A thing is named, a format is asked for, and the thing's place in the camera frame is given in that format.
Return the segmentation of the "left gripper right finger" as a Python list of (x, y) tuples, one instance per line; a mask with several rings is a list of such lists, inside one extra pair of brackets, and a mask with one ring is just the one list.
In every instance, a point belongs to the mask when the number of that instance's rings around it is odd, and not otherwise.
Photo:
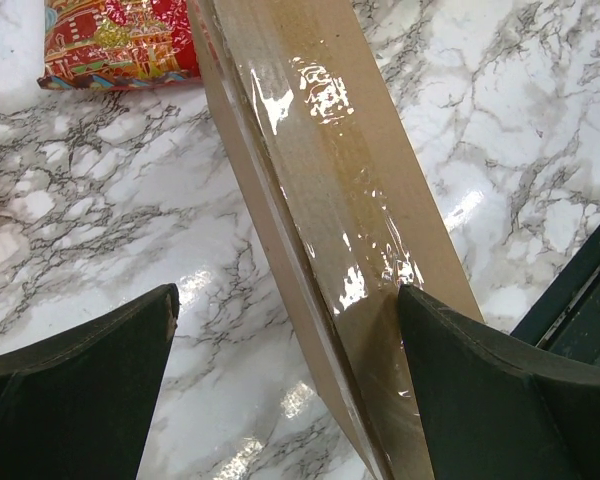
[(402, 286), (400, 329), (438, 479), (600, 479), (600, 367)]

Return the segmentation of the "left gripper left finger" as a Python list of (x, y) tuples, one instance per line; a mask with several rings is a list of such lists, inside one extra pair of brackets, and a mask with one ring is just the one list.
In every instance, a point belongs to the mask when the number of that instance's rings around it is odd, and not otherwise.
[(0, 355), (0, 479), (133, 479), (179, 315), (161, 285)]

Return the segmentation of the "brown cardboard express box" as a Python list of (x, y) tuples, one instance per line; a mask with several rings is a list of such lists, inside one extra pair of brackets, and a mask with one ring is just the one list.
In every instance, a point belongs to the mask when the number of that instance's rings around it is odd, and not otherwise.
[(434, 470), (398, 318), (481, 312), (347, 1), (193, 1), (207, 98), (315, 386), (378, 479)]

